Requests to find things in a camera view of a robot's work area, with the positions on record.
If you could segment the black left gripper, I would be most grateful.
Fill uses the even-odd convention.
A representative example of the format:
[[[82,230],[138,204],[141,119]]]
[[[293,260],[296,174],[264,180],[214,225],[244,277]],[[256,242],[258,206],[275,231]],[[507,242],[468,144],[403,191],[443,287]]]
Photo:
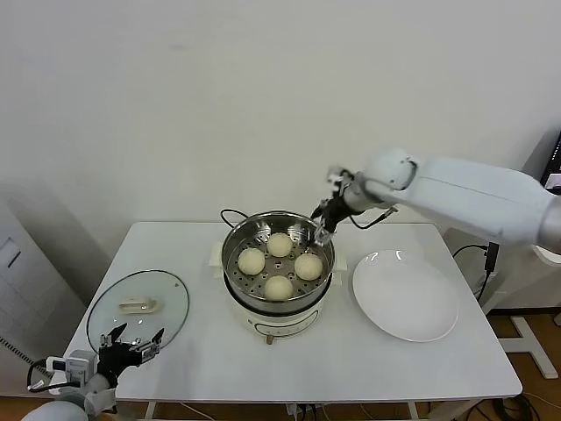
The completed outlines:
[[[119,376],[128,367],[138,367],[142,361],[149,361],[160,353],[165,332],[165,329],[161,328],[150,340],[132,346],[118,342],[126,326],[127,323],[123,323],[114,327],[109,333],[100,335],[98,374],[107,380],[112,389],[118,385]]]

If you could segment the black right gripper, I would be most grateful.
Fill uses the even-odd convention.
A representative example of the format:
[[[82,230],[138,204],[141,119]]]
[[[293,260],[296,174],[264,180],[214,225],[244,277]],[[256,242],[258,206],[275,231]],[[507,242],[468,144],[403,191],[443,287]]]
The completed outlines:
[[[314,233],[314,244],[325,246],[331,239],[331,232],[337,225],[352,214],[352,208],[347,204],[342,194],[337,194],[320,202],[310,215],[311,219],[321,217]]]

